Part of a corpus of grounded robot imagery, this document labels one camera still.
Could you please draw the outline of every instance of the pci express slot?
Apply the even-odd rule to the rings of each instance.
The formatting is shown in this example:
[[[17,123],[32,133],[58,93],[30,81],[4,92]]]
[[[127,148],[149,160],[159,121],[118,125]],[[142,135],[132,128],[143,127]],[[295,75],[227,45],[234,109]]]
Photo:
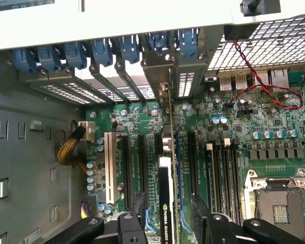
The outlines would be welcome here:
[[[239,180],[238,180],[238,160],[237,160],[237,146],[232,145],[230,148],[231,160],[232,160],[232,172],[233,172],[233,190],[234,190],[234,202],[235,202],[235,221],[236,224],[242,225],[241,218],[241,202],[239,192]]]
[[[125,171],[125,209],[130,211],[133,203],[133,181],[132,181],[132,162],[131,147],[128,136],[122,138],[123,162]]]
[[[104,139],[106,203],[115,203],[117,201],[115,133],[104,133]]]
[[[232,193],[231,193],[231,180],[229,169],[229,149],[224,145],[221,145],[222,163],[224,172],[224,188],[225,188],[225,202],[226,202],[226,214],[233,218],[233,206],[232,206]]]
[[[220,165],[220,146],[213,145],[213,164],[212,171],[214,172],[213,176],[215,178],[215,197],[216,197],[216,212],[223,212],[223,197],[222,197],[222,172]]]
[[[138,163],[140,174],[140,189],[146,194],[146,202],[149,203],[148,190],[148,165],[147,165],[147,141],[144,135],[138,135]]]
[[[197,168],[197,148],[196,148],[196,138],[194,132],[188,132],[188,148],[189,148],[189,168],[191,177],[191,193],[198,195],[198,168]]]
[[[215,204],[217,203],[217,199],[214,197],[215,204],[212,201],[212,193],[213,193],[213,186],[215,185],[212,180],[214,179],[214,173],[212,172],[212,165],[214,163],[214,155],[212,152],[213,145],[211,143],[208,143],[206,146],[205,151],[205,169],[206,169],[206,175],[207,175],[207,206],[209,209],[211,209],[212,212],[216,212]]]

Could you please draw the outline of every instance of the blue retention clip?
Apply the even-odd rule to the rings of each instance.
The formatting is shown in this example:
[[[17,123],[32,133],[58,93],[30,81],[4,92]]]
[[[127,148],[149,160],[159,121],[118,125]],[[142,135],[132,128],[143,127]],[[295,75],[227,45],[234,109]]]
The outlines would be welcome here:
[[[43,68],[48,71],[60,71],[61,61],[54,46],[37,47],[37,55]]]
[[[179,31],[179,49],[185,57],[192,57],[197,53],[198,35],[197,28],[183,29]]]
[[[136,37],[137,35],[131,35],[119,38],[122,58],[131,64],[139,62],[140,59]]]
[[[162,55],[163,48],[167,47],[168,33],[150,33],[149,43],[151,49],[156,49],[157,54]]]
[[[87,58],[81,42],[69,42],[65,44],[66,59],[71,67],[82,70],[87,67]]]
[[[35,74],[37,72],[35,57],[31,54],[29,49],[13,49],[11,52],[12,61],[17,69],[30,74]]]
[[[113,64],[113,56],[111,52],[111,47],[109,44],[109,39],[97,39],[91,42],[93,47],[93,55],[96,63],[103,65],[104,67]]]

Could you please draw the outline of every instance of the motherboard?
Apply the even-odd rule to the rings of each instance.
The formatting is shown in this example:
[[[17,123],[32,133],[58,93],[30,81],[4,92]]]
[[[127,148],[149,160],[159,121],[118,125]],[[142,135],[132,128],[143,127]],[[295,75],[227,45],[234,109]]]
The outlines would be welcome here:
[[[89,107],[86,120],[95,138],[87,142],[87,189],[97,203],[95,214],[108,222],[145,192],[150,243],[165,243],[165,235],[168,243],[197,243],[190,203],[199,194],[212,212],[239,225],[261,218],[305,240],[302,76],[289,76],[290,88],[304,101],[300,110],[275,106],[261,90],[226,107],[237,91],[212,83],[167,108],[159,102]],[[299,103],[289,93],[278,97],[283,104]],[[173,160],[161,162],[160,156]],[[168,210],[173,237],[165,232]]]

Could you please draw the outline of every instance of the metal mesh grill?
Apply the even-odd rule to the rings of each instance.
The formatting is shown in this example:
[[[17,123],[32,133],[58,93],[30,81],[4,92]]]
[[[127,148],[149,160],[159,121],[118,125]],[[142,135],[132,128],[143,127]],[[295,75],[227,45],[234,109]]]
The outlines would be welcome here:
[[[48,90],[51,93],[54,93],[56,95],[59,95],[61,97],[67,98],[67,99],[70,99],[71,101],[74,101],[74,102],[77,102],[77,103],[80,103],[80,104],[90,103],[90,102],[88,102],[84,99],[81,99],[81,98],[73,95],[73,94],[70,94],[70,93],[68,93],[64,90],[61,90],[61,89],[55,87],[54,85],[44,85],[44,86],[40,86],[40,88]]]
[[[68,84],[63,84],[65,87],[75,91],[76,93],[79,93],[80,95],[83,95],[84,97],[96,102],[96,103],[104,103],[104,100],[95,96],[93,93],[79,87],[75,83],[68,83]]]
[[[238,43],[254,67],[305,63],[305,16],[261,23],[249,39]],[[208,70],[245,67],[233,43],[222,37]]]

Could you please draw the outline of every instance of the wire bundle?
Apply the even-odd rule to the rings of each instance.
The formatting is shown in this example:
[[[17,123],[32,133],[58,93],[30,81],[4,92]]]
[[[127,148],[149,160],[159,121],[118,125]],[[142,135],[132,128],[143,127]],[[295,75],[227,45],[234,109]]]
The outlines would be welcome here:
[[[255,69],[253,69],[251,63],[247,60],[245,54],[243,53],[243,51],[241,50],[240,45],[238,44],[237,41],[234,41],[234,45],[235,45],[235,49],[237,52],[239,52],[240,57],[245,61],[245,64],[249,67],[249,69],[251,70],[252,74],[254,75],[254,77],[257,79],[257,81],[260,83],[259,85],[252,85],[244,90],[242,90],[240,93],[238,93],[237,95],[233,96],[233,98],[229,101],[228,105],[231,105],[233,103],[233,101],[238,98],[240,95],[242,95],[245,92],[248,92],[249,90],[256,88],[256,87],[262,87],[262,89],[265,91],[265,93],[268,95],[268,97],[270,98],[270,100],[272,102],[274,102],[276,105],[278,105],[279,107],[286,109],[286,110],[298,110],[301,109],[303,107],[303,99],[301,97],[301,95],[292,89],[283,87],[283,86],[277,86],[277,85],[269,85],[269,84],[264,84],[261,77],[257,74],[257,72],[255,71]],[[299,99],[299,105],[297,107],[294,106],[287,106],[287,105],[283,105],[279,100],[277,100],[276,98],[274,98],[271,94],[271,91],[269,91],[268,88],[278,88],[281,90],[286,90],[290,93],[293,93],[294,95],[296,95]]]

